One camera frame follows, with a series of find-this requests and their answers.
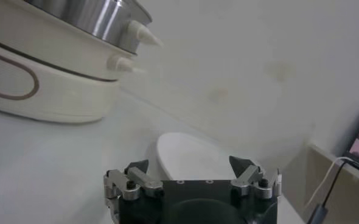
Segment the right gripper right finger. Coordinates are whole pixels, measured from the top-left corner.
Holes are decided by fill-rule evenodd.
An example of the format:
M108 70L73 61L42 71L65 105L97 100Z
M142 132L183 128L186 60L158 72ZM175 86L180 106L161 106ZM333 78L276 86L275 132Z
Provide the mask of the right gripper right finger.
M240 203L247 198L281 202L280 169L276 169L271 177L267 177L263 168L250 159L229 156L229 164L235 175L229 182L231 203Z

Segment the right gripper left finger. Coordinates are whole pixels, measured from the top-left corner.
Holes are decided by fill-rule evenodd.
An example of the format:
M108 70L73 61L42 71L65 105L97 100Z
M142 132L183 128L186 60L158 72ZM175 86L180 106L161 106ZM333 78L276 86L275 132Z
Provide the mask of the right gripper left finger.
M164 184L147 175L147 159L129 163L123 171L107 170L103 176L105 206L112 213L119 212L119 202L138 201L142 196L161 198L164 195Z

